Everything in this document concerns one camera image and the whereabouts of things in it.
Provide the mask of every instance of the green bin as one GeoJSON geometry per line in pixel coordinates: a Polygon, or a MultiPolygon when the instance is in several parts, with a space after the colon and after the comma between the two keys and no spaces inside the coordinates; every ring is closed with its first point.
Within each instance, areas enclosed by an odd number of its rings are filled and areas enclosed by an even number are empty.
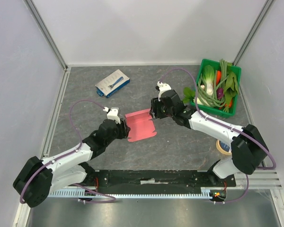
{"type": "MultiPolygon", "coordinates": [[[[199,73],[198,73],[198,77],[197,77],[197,80],[196,80],[197,84],[198,84],[198,81],[200,79],[200,75],[203,72],[203,69],[204,69],[204,67],[206,65],[211,65],[214,68],[214,70],[221,70],[219,62],[208,60],[208,59],[203,59],[202,63],[201,63],[200,70],[199,70],[199,73]]],[[[231,70],[236,74],[237,81],[238,81],[238,86],[240,86],[241,68],[237,67],[237,66],[231,66],[231,70]]],[[[236,113],[236,106],[237,106],[237,100],[238,100],[238,94],[233,98],[232,106],[229,109],[229,113],[224,112],[222,109],[219,110],[218,107],[208,107],[208,106],[204,106],[204,105],[198,105],[198,107],[200,108],[200,110],[203,110],[206,113],[215,114],[215,115],[218,115],[218,116],[221,116],[221,117],[228,118],[228,117],[231,117],[231,116],[235,115],[235,113],[236,113]]],[[[190,104],[192,106],[195,106],[195,103],[193,101],[191,101],[190,104]]]]}

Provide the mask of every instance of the white panel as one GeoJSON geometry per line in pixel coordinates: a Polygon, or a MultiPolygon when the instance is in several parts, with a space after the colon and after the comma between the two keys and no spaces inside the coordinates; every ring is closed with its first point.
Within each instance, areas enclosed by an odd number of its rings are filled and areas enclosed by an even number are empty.
{"type": "Polygon", "coordinates": [[[40,156],[63,70],[21,0],[0,0],[0,227],[13,223],[12,184],[40,156]]]}
{"type": "Polygon", "coordinates": [[[284,188],[284,0],[275,1],[242,60],[241,86],[284,188]]]}
{"type": "Polygon", "coordinates": [[[233,61],[265,0],[34,0],[68,64],[233,61]]]}

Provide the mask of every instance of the blue and white box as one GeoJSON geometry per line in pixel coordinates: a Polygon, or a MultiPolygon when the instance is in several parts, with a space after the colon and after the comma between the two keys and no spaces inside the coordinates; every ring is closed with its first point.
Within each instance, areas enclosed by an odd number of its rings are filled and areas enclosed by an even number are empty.
{"type": "Polygon", "coordinates": [[[97,93],[100,96],[109,98],[116,91],[128,84],[129,81],[129,77],[120,70],[117,70],[96,84],[97,93]]]}

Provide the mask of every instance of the open pink box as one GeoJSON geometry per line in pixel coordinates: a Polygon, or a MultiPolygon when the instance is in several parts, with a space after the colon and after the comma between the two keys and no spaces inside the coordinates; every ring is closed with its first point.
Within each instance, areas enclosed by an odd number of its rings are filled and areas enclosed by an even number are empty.
{"type": "Polygon", "coordinates": [[[128,113],[125,115],[125,118],[128,127],[131,128],[128,135],[129,142],[135,142],[157,135],[152,116],[150,115],[150,109],[128,113]]]}

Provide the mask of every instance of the gray floor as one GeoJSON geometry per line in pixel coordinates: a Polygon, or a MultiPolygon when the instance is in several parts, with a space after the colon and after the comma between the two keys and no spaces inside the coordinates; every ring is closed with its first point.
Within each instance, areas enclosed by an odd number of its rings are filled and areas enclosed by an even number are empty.
{"type": "MultiPolygon", "coordinates": [[[[68,80],[50,155],[74,147],[79,139],[69,123],[69,108],[80,99],[93,99],[104,106],[119,107],[121,114],[150,108],[151,98],[158,96],[158,79],[173,66],[73,67],[68,80]],[[131,82],[110,98],[99,97],[95,84],[120,69],[131,82]]],[[[199,66],[184,66],[196,77],[199,66]]],[[[183,88],[192,86],[190,77],[182,71],[172,72],[167,83],[183,97],[183,88]]],[[[105,113],[91,103],[79,103],[72,119],[83,137],[96,130],[106,118],[105,113]]],[[[232,124],[247,125],[242,99],[239,98],[232,124]]],[[[170,118],[154,121],[155,137],[128,142],[115,140],[106,152],[90,161],[96,169],[208,169],[224,156],[216,150],[216,139],[198,131],[176,125],[170,118]]]]}
{"type": "MultiPolygon", "coordinates": [[[[228,192],[230,199],[240,191],[228,192]]],[[[213,205],[191,199],[122,199],[87,204],[48,198],[31,209],[27,227],[280,227],[269,191],[213,205]]]]}

